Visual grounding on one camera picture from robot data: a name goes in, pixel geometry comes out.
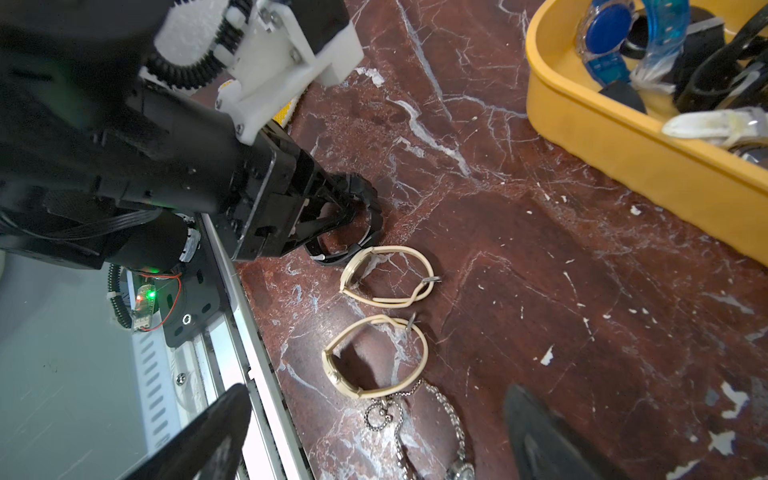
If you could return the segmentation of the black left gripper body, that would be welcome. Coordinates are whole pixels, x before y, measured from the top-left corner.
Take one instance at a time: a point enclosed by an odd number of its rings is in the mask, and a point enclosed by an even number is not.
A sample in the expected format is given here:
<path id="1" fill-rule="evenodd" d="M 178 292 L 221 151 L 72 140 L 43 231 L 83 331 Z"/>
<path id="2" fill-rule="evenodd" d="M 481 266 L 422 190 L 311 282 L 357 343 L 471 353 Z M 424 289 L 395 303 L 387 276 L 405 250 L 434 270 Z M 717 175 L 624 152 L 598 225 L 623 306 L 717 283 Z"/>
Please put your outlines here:
<path id="1" fill-rule="evenodd" d="M 281 257 L 354 219 L 360 177 L 326 172 L 277 122 L 249 152 L 231 202 L 212 217 L 231 260 Z"/>

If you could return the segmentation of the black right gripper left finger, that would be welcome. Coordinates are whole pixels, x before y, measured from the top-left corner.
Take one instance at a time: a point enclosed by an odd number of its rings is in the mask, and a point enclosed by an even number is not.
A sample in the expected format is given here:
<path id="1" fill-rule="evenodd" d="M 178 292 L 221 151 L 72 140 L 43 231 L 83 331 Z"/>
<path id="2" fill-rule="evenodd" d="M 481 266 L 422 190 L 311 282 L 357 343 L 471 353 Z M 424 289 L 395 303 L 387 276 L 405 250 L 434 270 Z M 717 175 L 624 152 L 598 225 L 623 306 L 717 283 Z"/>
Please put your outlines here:
<path id="1" fill-rule="evenodd" d="M 127 478 L 234 479 L 251 413 L 247 387 L 232 386 Z"/>

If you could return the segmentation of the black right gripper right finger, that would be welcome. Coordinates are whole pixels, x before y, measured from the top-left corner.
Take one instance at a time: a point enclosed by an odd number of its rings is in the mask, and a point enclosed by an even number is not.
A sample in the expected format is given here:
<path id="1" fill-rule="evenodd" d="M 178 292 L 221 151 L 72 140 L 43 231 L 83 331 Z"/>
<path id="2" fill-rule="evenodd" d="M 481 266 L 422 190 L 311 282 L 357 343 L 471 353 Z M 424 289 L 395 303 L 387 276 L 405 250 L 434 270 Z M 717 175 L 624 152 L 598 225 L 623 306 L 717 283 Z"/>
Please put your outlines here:
<path id="1" fill-rule="evenodd" d="M 626 479 L 556 411 L 523 385 L 506 392 L 504 420 L 521 479 Z"/>

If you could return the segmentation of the blue translucent watch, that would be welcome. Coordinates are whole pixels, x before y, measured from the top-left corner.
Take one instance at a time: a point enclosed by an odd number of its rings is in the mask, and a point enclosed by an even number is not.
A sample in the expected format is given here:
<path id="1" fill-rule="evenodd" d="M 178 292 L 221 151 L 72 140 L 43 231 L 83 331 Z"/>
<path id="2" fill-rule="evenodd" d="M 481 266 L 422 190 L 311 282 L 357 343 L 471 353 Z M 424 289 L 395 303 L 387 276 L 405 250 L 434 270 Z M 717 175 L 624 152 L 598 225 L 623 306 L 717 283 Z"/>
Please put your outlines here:
<path id="1" fill-rule="evenodd" d="M 648 86 L 668 74 L 681 54 L 691 19 L 688 1 L 645 1 L 648 40 L 643 59 L 630 71 L 620 54 L 634 22 L 633 1 L 593 1 L 582 18 L 575 46 L 594 81 Z"/>

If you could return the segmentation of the black strap watch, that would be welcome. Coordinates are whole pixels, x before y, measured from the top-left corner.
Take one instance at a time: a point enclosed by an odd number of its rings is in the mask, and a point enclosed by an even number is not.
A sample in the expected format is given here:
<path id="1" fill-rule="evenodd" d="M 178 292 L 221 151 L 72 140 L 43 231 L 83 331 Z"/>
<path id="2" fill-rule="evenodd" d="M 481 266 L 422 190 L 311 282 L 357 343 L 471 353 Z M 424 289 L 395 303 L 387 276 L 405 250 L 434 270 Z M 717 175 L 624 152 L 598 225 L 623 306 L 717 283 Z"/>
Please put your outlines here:
<path id="1" fill-rule="evenodd" d="M 710 55 L 693 72 L 682 94 L 675 101 L 681 113 L 715 109 L 733 90 L 737 60 L 745 48 L 767 27 L 767 6 L 760 9 L 739 30 L 734 39 Z"/>

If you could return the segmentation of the black band watch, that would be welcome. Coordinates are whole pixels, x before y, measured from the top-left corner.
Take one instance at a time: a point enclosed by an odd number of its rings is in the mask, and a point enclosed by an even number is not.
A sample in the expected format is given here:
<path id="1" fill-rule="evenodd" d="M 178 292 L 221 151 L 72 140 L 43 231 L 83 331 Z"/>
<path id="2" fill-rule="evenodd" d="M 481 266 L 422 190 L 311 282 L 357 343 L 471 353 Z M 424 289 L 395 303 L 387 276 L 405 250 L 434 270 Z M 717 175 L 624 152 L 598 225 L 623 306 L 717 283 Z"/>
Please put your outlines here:
<path id="1" fill-rule="evenodd" d="M 383 214 L 378 192 L 373 185 L 359 174 L 335 173 L 331 175 L 336 190 L 343 194 L 348 205 L 339 207 L 341 219 L 331 226 L 331 231 L 349 225 L 355 217 L 365 212 L 368 228 L 357 241 L 347 246 L 344 251 L 330 253 L 318 237 L 308 241 L 304 248 L 310 258 L 322 266 L 346 266 L 359 252 L 378 245 L 382 235 Z"/>

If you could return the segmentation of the thin black watch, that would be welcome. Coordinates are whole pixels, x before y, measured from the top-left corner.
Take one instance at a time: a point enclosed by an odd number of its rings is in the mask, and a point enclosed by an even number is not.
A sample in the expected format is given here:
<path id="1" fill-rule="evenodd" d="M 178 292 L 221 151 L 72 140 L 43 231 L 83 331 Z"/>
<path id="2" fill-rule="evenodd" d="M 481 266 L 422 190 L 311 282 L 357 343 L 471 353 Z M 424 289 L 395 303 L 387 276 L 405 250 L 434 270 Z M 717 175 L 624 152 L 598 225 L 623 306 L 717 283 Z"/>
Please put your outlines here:
<path id="1" fill-rule="evenodd" d="M 678 99 L 696 68 L 725 45 L 724 20 L 688 1 L 594 1 L 577 35 L 600 94 L 644 113 L 639 92 Z"/>

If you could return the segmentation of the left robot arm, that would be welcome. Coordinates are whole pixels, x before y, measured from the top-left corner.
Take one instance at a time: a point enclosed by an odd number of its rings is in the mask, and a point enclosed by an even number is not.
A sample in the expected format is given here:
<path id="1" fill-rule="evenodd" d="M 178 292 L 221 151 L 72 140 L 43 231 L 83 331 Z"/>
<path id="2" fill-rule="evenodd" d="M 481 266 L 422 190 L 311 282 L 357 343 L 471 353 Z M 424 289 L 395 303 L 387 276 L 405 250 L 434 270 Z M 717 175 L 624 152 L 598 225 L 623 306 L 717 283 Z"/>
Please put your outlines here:
<path id="1" fill-rule="evenodd" d="M 213 220 L 230 258 L 304 248 L 349 224 L 360 181 L 330 174 L 275 120 L 362 58 L 341 1 L 228 1 L 205 52 L 156 39 L 177 1 L 1 5 L 1 247 L 70 268 L 164 274 Z"/>

